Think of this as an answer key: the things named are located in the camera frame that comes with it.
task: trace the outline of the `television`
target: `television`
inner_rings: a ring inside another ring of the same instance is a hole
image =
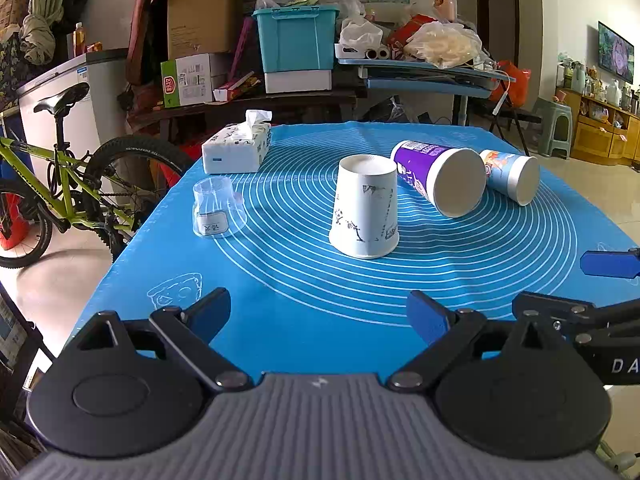
[[[604,70],[634,82],[634,46],[613,30],[598,22],[598,64]]]

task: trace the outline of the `blue silicone mat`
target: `blue silicone mat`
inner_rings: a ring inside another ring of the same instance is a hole
[[[260,171],[232,180],[248,209],[237,235],[202,239],[192,231],[199,161],[173,188],[111,267],[76,330],[99,310],[124,319],[169,304],[187,307],[217,286],[232,315],[212,346],[254,378],[263,371],[377,372],[385,378],[424,343],[404,301],[419,289],[455,309],[507,318],[522,290],[611,304],[640,296],[639,281],[585,277],[587,250],[633,242],[603,213],[548,171],[524,208],[487,189],[461,219],[448,219],[399,186],[398,248],[354,260],[328,241],[341,158],[389,156],[401,140],[516,153],[480,128],[423,124],[302,124],[273,129]]]

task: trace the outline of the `teal storage bin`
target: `teal storage bin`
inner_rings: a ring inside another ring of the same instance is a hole
[[[331,70],[335,19],[332,5],[258,9],[262,68],[265,72]]]

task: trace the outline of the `curtain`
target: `curtain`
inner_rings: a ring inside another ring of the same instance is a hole
[[[50,27],[62,16],[62,0],[29,1],[29,13],[20,31],[20,49],[29,62],[43,65],[51,61],[56,40]]]

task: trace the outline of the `bicycle seat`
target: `bicycle seat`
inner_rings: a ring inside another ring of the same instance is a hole
[[[59,94],[44,98],[38,101],[33,111],[48,111],[52,115],[58,115],[65,107],[72,107],[78,101],[84,99],[89,93],[89,85],[87,83],[78,83],[63,90]]]

